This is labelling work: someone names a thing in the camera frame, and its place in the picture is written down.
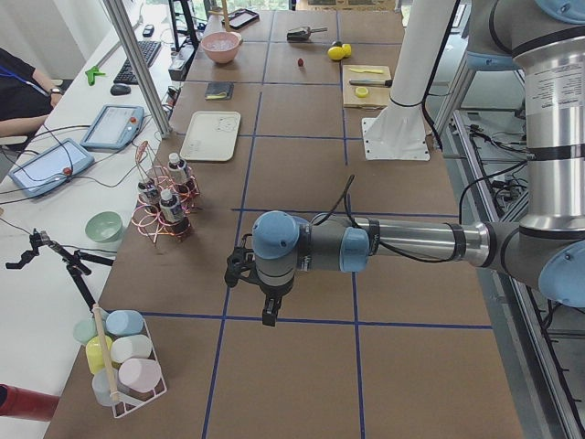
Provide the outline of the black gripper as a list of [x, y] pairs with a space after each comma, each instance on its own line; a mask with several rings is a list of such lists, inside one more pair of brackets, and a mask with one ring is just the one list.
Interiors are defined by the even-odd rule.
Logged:
[[[251, 237], [251, 234], [244, 234], [240, 240], [240, 244], [234, 247], [233, 252], [227, 258], [227, 269], [224, 274], [224, 280], [229, 288], [234, 288], [239, 280], [248, 284], [257, 283], [253, 249], [246, 246], [248, 237]], [[281, 306], [281, 297], [267, 297], [262, 309], [262, 324], [265, 326], [275, 326]]]

